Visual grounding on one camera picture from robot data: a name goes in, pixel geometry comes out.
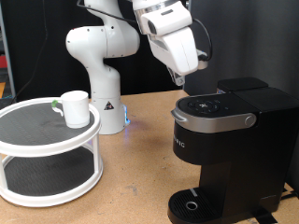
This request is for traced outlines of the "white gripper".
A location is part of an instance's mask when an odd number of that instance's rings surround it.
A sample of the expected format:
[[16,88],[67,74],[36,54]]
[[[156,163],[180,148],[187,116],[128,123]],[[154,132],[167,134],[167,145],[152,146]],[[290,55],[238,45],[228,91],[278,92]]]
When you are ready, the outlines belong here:
[[139,1],[138,25],[154,57],[165,64],[177,86],[197,70],[197,50],[190,28],[192,16],[180,1]]

